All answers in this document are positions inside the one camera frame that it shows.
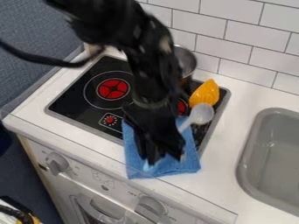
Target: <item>gray sink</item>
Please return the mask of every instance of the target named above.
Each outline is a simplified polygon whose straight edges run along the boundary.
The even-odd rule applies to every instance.
[[[254,120],[237,167],[253,198],[299,216],[299,114],[268,108]]]

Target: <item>stove knob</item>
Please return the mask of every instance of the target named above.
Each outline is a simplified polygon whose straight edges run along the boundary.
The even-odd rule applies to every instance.
[[[151,197],[141,197],[135,208],[135,212],[153,223],[171,224],[163,205]]]
[[[46,157],[45,163],[54,176],[59,175],[60,172],[68,172],[71,169],[67,160],[56,152],[50,153]]]

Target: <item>blue towel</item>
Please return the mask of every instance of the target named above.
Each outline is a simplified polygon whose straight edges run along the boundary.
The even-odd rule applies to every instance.
[[[184,120],[185,117],[179,117],[177,119],[177,126],[179,126]],[[146,159],[142,160],[140,158],[136,148],[134,131],[124,121],[122,121],[122,135],[129,179],[147,179],[179,173],[193,173],[200,169],[198,153],[196,152],[190,127],[183,132],[183,137],[186,141],[186,145],[184,147],[185,159],[178,162],[167,153],[164,158],[160,159],[153,166],[149,166]]]

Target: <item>cable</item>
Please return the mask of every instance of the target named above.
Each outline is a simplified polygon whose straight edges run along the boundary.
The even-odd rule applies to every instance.
[[[0,212],[15,217],[16,219],[20,220],[23,224],[34,224],[34,221],[29,214],[12,209],[10,207],[0,206]]]
[[[102,47],[99,51],[97,51],[90,57],[87,57],[77,62],[68,62],[62,59],[55,59],[51,57],[46,57],[46,56],[41,56],[41,55],[21,51],[16,47],[6,43],[1,38],[0,38],[0,47],[2,47],[7,53],[14,55],[20,58],[21,60],[26,60],[36,64],[55,66],[55,67],[83,67],[84,65],[86,65],[88,61],[94,59],[96,56],[98,56],[100,53],[102,53],[105,50],[105,47]]]

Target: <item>white spoon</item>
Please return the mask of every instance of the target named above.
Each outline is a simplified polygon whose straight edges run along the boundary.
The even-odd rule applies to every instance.
[[[214,109],[207,103],[199,103],[191,109],[191,113],[187,120],[178,128],[178,132],[182,133],[191,124],[203,125],[209,123],[214,117]]]

